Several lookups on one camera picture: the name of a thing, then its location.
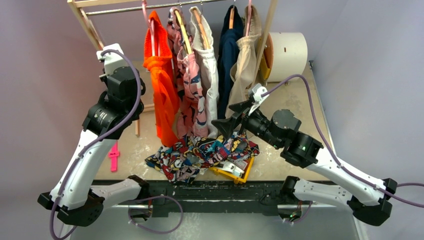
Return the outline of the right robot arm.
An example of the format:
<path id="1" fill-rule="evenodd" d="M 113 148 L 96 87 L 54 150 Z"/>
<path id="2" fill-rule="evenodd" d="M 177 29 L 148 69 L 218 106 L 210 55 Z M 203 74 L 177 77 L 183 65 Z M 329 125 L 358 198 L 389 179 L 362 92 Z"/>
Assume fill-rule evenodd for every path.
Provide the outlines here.
<path id="1" fill-rule="evenodd" d="M 249 131 L 275 149 L 282 149 L 280 156 L 289 164 L 318 173 L 333 183 L 321 184 L 288 176 L 280 190 L 284 202 L 314 201 L 339 207 L 371 226 L 381 226 L 390 217 L 391 197 L 379 189 L 394 194 L 396 181 L 372 177 L 333 157 L 320 141 L 299 130 L 302 122 L 290 110 L 277 110 L 267 119 L 259 109 L 250 111 L 251 106 L 250 101 L 233 104 L 231 117 L 213 120 L 212 124 L 225 139 L 237 127 Z"/>

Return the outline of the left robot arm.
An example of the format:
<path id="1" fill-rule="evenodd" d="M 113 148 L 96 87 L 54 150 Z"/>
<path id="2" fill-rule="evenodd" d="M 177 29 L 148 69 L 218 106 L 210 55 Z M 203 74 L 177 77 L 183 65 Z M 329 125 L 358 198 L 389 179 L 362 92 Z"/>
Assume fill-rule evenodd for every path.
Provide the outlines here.
<path id="1" fill-rule="evenodd" d="M 65 173 L 54 189 L 41 193 L 38 203 L 70 226 L 87 227 L 105 208 L 132 200 L 138 205 L 149 199 L 147 183 L 130 176 L 110 186 L 93 188 L 93 180 L 112 146 L 144 110 L 141 96 L 146 86 L 139 71 L 119 67 L 100 79 L 104 91 L 83 121 L 80 139 Z"/>

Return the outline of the colourful comic print shorts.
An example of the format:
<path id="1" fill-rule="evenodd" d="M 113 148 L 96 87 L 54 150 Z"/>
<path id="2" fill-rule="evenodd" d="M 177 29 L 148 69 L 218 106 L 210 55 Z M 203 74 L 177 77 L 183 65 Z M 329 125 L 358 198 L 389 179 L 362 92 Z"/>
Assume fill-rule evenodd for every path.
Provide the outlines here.
<path id="1" fill-rule="evenodd" d="M 246 161 L 259 153 L 259 146 L 244 133 L 234 132 L 228 139 L 221 135 L 217 138 L 184 136 L 171 147 L 161 146 L 145 163 L 164 174 L 171 183 L 191 184 L 204 169 L 224 162 Z"/>

